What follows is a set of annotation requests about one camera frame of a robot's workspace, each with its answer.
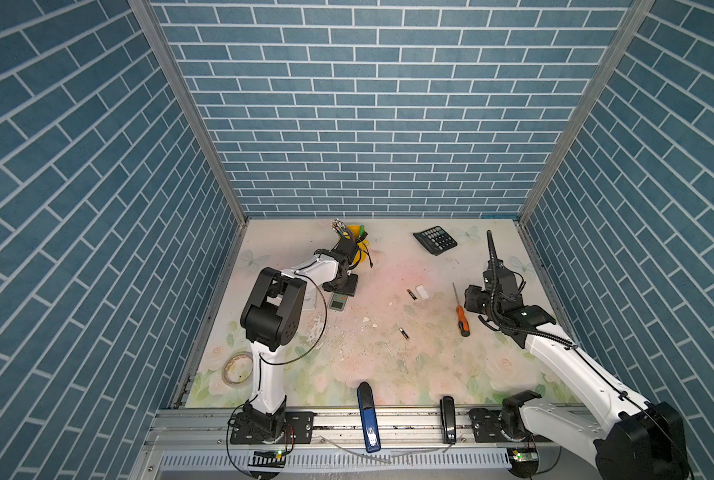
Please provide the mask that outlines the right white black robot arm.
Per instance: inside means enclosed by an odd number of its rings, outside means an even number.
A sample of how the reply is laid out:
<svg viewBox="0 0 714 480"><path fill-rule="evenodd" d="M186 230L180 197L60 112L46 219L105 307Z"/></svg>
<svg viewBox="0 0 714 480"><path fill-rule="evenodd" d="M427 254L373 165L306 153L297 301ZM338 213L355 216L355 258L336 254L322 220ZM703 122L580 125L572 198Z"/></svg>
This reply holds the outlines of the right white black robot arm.
<svg viewBox="0 0 714 480"><path fill-rule="evenodd" d="M625 385L574 342L554 317L523 301L524 279L500 259L489 261L484 285L469 286L464 307L484 326L540 360L591 413L586 420L534 390L502 402L505 437L550 439L593 465L604 479L691 479L682 415Z"/></svg>

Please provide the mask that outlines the white remote control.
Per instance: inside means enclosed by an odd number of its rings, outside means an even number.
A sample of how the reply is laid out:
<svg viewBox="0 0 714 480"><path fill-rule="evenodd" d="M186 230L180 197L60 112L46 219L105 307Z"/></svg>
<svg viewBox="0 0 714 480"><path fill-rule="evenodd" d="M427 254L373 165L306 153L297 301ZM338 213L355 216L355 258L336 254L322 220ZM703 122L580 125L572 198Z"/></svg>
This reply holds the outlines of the white remote control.
<svg viewBox="0 0 714 480"><path fill-rule="evenodd" d="M348 299L347 295L334 292L329 302L329 308L341 312L345 309Z"/></svg>

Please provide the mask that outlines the bundle of pencils in cup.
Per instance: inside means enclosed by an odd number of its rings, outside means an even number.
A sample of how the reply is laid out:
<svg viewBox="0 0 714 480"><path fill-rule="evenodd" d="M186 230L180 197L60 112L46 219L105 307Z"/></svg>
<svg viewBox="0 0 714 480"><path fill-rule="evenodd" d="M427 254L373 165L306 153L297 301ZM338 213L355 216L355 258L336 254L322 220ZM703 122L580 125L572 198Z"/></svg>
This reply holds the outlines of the bundle of pencils in cup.
<svg viewBox="0 0 714 480"><path fill-rule="evenodd" d="M349 227L340 219L334 219L331 223L332 229L340 236L350 237L352 235Z"/></svg>

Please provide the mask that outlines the yellow metal pen cup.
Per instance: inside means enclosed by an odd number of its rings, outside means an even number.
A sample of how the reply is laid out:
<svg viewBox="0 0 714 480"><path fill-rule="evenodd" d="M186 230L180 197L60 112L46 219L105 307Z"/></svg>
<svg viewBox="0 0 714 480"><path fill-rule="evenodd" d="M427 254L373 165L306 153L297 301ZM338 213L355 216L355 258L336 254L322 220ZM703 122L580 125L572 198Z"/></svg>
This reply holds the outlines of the yellow metal pen cup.
<svg viewBox="0 0 714 480"><path fill-rule="evenodd" d="M367 230L366 230L366 236L363 239L358 238L359 237L359 227L360 225L349 225L349 229L351 230L353 236L357 240L357 247L358 247L358 252L355 257L355 259L352 261L351 269L356 268L361 262L364 260L368 259L370 257L369 253L369 241L367 240Z"/></svg>

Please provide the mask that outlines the aluminium front rail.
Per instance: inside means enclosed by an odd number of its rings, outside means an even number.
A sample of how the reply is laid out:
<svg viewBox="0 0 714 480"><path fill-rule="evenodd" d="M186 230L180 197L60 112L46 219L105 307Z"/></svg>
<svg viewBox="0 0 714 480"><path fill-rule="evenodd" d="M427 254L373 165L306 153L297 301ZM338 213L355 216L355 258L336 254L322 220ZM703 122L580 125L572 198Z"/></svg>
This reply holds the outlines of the aluminium front rail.
<svg viewBox="0 0 714 480"><path fill-rule="evenodd" d="M500 410L495 405L477 406ZM457 444L461 447L484 444L504 446L511 443L476 443L468 411L475 406L456 407ZM350 448L364 446L362 423L357 407L303 407L288 411L312 411L315 414L310 444L330 440ZM229 442L227 424L241 412L231 408L164 409L157 412L146 436L145 446L151 449L216 449ZM443 435L439 406L386 407L376 409L382 447L442 448Z"/></svg>

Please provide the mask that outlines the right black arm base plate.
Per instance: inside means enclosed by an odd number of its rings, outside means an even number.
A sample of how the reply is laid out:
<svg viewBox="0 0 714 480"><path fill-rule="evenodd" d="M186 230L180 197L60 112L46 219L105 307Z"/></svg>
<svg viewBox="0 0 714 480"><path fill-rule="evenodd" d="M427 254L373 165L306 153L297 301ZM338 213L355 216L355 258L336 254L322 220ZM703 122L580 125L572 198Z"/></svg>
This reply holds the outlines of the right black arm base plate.
<svg viewBox="0 0 714 480"><path fill-rule="evenodd" d="M501 421L500 410L490 410L484 407L472 408L468 411L472 424L472 432L476 443L520 443L525 445L552 444L553 441L540 435L519 433L510 436L505 432Z"/></svg>

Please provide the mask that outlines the black desk calculator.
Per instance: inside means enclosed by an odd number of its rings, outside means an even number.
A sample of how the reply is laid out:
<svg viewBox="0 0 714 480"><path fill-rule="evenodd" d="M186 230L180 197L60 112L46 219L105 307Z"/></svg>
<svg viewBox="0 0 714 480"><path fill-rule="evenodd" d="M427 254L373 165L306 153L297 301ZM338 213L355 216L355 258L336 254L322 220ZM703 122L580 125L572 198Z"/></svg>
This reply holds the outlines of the black desk calculator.
<svg viewBox="0 0 714 480"><path fill-rule="evenodd" d="M432 255L439 256L458 246L458 242L441 226L415 232L414 238Z"/></svg>

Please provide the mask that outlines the orange black handled screwdriver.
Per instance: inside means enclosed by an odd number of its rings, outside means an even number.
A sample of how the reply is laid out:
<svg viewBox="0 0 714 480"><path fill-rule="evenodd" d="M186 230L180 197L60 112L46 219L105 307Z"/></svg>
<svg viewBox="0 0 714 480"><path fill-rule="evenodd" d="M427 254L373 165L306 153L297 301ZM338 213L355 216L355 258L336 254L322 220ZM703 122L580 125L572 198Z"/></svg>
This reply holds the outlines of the orange black handled screwdriver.
<svg viewBox="0 0 714 480"><path fill-rule="evenodd" d="M452 283L452 285L453 285L454 297L456 300L456 313L457 313L459 331L460 331L460 334L464 338L466 338L471 335L471 328L470 328L468 319L466 318L464 305L461 302L461 298L458 293L458 289L457 289L455 283Z"/></svg>

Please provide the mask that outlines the white battery cover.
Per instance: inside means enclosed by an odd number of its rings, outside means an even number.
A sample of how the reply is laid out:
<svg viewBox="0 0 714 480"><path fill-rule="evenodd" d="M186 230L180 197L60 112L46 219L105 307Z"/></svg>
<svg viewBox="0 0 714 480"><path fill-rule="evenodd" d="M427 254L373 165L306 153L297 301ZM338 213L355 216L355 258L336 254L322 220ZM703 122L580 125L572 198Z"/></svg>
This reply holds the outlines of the white battery cover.
<svg viewBox="0 0 714 480"><path fill-rule="evenodd" d="M429 299L429 293L423 285L417 285L416 291L422 299Z"/></svg>

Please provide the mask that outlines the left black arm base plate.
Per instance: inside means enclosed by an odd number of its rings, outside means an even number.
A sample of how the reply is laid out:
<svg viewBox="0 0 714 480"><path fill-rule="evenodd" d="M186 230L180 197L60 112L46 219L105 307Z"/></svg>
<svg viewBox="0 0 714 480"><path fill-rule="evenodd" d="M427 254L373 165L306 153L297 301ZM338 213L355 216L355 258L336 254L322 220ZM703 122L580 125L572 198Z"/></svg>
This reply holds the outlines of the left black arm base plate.
<svg viewBox="0 0 714 480"><path fill-rule="evenodd" d="M286 411L279 415L239 412L233 416L229 442L232 445L282 444L285 434L292 430L296 445L310 444L314 419L312 411Z"/></svg>

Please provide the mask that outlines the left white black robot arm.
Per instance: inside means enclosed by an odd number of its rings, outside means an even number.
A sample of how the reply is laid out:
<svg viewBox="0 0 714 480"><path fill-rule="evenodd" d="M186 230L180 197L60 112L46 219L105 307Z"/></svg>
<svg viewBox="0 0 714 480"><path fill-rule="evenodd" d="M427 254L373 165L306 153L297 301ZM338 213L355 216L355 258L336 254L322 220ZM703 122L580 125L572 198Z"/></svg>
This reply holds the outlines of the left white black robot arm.
<svg viewBox="0 0 714 480"><path fill-rule="evenodd" d="M357 240L341 237L334 247L316 250L300 265L267 267L259 273L240 317L254 362L253 391L243 411L257 423L274 430L283 420L286 362L281 355L297 334L307 292L353 296L359 276L352 270L360 253Z"/></svg>

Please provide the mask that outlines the roll of clear tape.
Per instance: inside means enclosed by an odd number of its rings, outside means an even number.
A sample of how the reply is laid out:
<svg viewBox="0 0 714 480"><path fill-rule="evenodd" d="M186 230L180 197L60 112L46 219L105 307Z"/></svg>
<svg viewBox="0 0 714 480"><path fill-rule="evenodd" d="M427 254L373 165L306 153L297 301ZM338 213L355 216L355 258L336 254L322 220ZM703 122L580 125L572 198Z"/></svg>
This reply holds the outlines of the roll of clear tape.
<svg viewBox="0 0 714 480"><path fill-rule="evenodd" d="M233 354L221 369L222 381L230 387L239 387L252 379L254 361L249 351Z"/></svg>

